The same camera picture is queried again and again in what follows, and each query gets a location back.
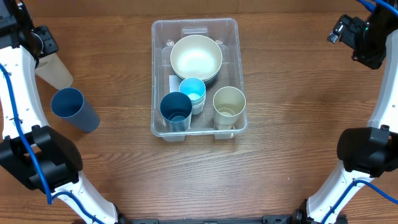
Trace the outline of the blue tall cup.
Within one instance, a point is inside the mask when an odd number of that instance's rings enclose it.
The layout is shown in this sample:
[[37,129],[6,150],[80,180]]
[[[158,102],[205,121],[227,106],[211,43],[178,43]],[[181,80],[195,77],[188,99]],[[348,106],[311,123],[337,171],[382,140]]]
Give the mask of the blue tall cup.
[[192,102],[184,93],[171,92],[160,102],[160,113],[171,132],[183,132],[190,128]]
[[64,88],[54,94],[51,104],[52,112],[78,129],[90,133],[100,125],[100,119],[76,88]]

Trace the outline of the clear plastic storage container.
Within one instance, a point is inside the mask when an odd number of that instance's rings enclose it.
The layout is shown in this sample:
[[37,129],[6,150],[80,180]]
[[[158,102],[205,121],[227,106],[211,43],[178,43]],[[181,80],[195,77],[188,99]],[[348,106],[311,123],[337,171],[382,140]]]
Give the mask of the clear plastic storage container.
[[[218,130],[213,121],[213,96],[220,88],[233,86],[244,91],[243,66],[237,22],[232,18],[158,20],[152,24],[152,103],[151,131],[166,141],[183,141],[186,136],[213,135],[216,139],[232,139],[248,126],[247,111],[232,129]],[[159,106],[169,91],[169,76],[176,75],[170,63],[171,50],[181,38],[204,35],[221,48],[223,62],[217,79],[206,85],[206,101],[200,114],[193,115],[190,128],[184,132],[171,132],[163,119]]]

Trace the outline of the blue tall cup front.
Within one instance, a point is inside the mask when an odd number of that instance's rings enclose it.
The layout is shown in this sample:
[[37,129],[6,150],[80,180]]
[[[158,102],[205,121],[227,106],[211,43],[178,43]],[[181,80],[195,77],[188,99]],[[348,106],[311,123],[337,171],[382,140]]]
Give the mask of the blue tall cup front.
[[64,88],[54,94],[51,104],[52,112],[78,129],[90,133],[100,125],[100,119],[76,88]]

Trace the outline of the mint green small cup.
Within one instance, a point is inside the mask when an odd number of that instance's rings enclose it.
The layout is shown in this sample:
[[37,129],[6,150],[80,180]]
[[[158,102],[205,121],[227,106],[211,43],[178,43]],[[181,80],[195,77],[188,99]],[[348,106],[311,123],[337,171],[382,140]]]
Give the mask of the mint green small cup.
[[192,100],[191,102],[192,102],[192,105],[199,105],[199,104],[203,103],[205,101],[205,99],[206,99],[206,96],[204,96],[203,98]]

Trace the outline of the cream bowl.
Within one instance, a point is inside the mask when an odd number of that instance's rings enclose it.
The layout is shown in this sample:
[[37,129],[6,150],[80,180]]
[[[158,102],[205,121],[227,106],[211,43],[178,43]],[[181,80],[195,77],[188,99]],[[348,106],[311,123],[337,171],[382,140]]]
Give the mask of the cream bowl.
[[170,63],[182,79],[197,78],[203,82],[216,77],[221,70],[223,54],[220,46],[204,35],[189,35],[172,48]]

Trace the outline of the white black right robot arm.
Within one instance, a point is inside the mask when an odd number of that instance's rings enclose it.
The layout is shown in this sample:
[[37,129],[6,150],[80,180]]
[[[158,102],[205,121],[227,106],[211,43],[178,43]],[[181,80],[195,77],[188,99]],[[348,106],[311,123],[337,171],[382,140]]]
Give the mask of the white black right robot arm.
[[283,223],[347,223],[340,212],[365,185],[397,202],[371,184],[384,172],[397,169],[397,0],[362,1],[362,5],[369,17],[364,21],[341,16],[328,41],[351,47],[351,58],[373,70],[385,66],[376,107],[365,128],[342,132],[333,172]]

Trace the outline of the dark blue bowl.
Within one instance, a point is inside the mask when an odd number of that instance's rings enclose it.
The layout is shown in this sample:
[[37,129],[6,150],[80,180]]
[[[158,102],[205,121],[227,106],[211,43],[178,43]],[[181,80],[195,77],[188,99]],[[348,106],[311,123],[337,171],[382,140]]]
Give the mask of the dark blue bowl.
[[201,68],[182,70],[182,71],[177,71],[176,69],[173,69],[173,71],[176,74],[176,76],[178,76],[182,80],[186,78],[197,78],[203,81],[204,84],[210,85],[217,79],[218,74],[221,71],[221,67],[216,72]]

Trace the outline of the light blue small cup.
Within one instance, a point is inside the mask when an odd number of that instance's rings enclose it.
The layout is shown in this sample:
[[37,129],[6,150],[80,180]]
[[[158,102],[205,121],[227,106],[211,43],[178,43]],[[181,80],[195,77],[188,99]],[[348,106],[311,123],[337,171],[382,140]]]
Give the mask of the light blue small cup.
[[186,94],[192,101],[197,102],[204,98],[206,86],[198,78],[186,78],[180,83],[179,91]]

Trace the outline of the pink small cup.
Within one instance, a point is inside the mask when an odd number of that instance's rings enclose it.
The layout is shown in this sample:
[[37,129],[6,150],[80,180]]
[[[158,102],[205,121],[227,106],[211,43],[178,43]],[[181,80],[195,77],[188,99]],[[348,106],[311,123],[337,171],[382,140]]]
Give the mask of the pink small cup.
[[205,100],[198,102],[197,104],[192,104],[193,108],[199,108],[205,104]]

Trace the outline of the white label in container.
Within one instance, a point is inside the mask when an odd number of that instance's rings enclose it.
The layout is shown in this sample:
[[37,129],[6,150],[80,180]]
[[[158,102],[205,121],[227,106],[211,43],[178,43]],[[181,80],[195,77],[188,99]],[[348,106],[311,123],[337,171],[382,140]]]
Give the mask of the white label in container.
[[169,76],[169,91],[170,92],[178,92],[180,88],[180,84],[182,79],[177,75],[170,75]]

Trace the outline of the grey small cup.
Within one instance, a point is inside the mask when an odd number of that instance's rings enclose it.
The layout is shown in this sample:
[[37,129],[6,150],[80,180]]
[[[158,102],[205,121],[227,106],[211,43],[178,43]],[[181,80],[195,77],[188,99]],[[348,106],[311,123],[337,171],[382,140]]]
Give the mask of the grey small cup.
[[202,112],[202,110],[203,110],[203,107],[204,107],[204,105],[199,107],[199,108],[193,108],[192,107],[192,115],[200,114]]

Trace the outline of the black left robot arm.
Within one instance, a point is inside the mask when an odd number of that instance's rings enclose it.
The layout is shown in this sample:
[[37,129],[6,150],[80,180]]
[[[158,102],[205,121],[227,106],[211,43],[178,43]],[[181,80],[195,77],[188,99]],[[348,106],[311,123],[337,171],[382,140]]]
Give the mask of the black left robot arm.
[[45,117],[36,79],[57,89],[51,107],[87,133],[100,123],[57,55],[46,26],[35,26],[22,1],[1,1],[1,166],[48,204],[59,199],[86,223],[127,223],[127,217],[94,188],[75,144]]

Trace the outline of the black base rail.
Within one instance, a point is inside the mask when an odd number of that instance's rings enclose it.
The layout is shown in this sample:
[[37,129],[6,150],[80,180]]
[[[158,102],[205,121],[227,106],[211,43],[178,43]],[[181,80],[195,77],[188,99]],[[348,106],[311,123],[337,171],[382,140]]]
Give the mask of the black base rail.
[[158,220],[130,219],[130,224],[288,224],[294,223],[292,215],[263,215],[256,218],[207,218],[207,219],[181,219]]

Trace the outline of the cream tall cup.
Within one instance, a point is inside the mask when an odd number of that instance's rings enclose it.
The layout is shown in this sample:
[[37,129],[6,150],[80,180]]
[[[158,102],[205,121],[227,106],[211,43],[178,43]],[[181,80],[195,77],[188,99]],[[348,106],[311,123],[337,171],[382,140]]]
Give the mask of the cream tall cup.
[[213,120],[217,129],[232,129],[246,107],[244,93],[233,86],[220,88],[213,97]]
[[41,58],[35,74],[58,90],[71,87],[73,83],[71,73],[56,53]]

